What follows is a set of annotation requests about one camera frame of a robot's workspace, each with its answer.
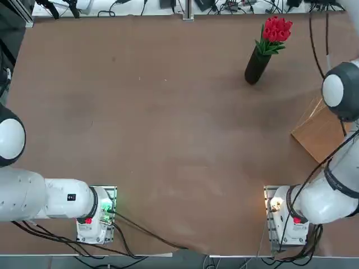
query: metal frame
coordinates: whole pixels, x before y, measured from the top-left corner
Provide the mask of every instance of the metal frame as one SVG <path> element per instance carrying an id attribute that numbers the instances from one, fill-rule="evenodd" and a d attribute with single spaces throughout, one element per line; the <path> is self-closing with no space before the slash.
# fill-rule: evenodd
<path id="1" fill-rule="evenodd" d="M 184 21 L 194 21 L 194 16 L 192 14 L 192 0 L 186 0 L 185 3 L 185 12 L 183 14 Z"/>
<path id="2" fill-rule="evenodd" d="M 5 0 L 8 1 L 16 13 L 25 21 L 25 27 L 31 28 L 34 26 L 34 19 L 29 10 L 26 9 L 20 0 Z"/>

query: black vase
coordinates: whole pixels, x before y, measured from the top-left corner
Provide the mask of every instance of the black vase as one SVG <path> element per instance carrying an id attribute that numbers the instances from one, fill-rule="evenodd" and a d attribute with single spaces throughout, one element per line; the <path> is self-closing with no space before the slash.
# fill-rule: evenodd
<path id="1" fill-rule="evenodd" d="M 265 67 L 269 63 L 271 55 L 262 55 L 259 53 L 257 46 L 254 48 L 251 59 L 248 62 L 245 79 L 250 84 L 256 84 L 262 76 Z"/>

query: electronic equipment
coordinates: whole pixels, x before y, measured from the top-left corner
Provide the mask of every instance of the electronic equipment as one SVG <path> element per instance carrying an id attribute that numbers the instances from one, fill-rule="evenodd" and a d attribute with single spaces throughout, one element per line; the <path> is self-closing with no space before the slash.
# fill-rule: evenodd
<path id="1" fill-rule="evenodd" d="M 201 11 L 205 11 L 215 5 L 214 0 L 195 0 L 195 2 Z"/>

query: flower bouquet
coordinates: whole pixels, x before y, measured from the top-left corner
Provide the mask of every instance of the flower bouquet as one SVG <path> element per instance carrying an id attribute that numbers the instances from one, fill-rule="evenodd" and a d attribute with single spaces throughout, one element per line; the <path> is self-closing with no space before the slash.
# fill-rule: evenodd
<path id="1" fill-rule="evenodd" d="M 291 35 L 292 25 L 291 21 L 286 21 L 277 16 L 268 18 L 262 25 L 260 42 L 255 40 L 256 47 L 245 71 L 245 79 L 249 84 L 256 84 L 271 56 L 278 54 L 279 50 L 285 48 L 283 44 Z"/>

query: floor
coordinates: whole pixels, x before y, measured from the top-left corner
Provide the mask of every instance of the floor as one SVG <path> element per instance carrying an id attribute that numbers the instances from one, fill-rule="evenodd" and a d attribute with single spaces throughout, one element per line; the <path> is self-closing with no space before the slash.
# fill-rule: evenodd
<path id="1" fill-rule="evenodd" d="M 16 57 L 21 45 L 22 37 L 25 29 L 21 20 L 11 12 L 7 12 L 6 8 L 0 7 L 0 37 L 7 44 L 11 52 Z M 201 268 L 205 256 L 192 251 L 178 251 L 173 254 L 172 258 L 153 257 L 146 261 L 134 265 L 132 268 Z M 85 259 L 90 265 L 98 265 L 103 263 L 111 263 L 117 266 L 125 266 L 132 262 L 132 259 L 122 256 L 107 257 L 104 260 L 97 261 Z M 244 258 L 222 258 L 217 268 L 240 268 L 245 262 Z M 355 268 L 359 266 L 358 259 L 351 258 L 314 258 L 313 261 L 306 266 L 308 269 L 315 268 Z M 73 257 L 51 257 L 51 256 L 28 256 L 28 257 L 0 257 L 1 269 L 62 269 L 62 268 L 87 268 Z M 247 268 L 267 268 L 269 266 L 263 264 L 260 259 L 252 260 Z M 294 265 L 282 265 L 281 268 L 294 268 Z"/>

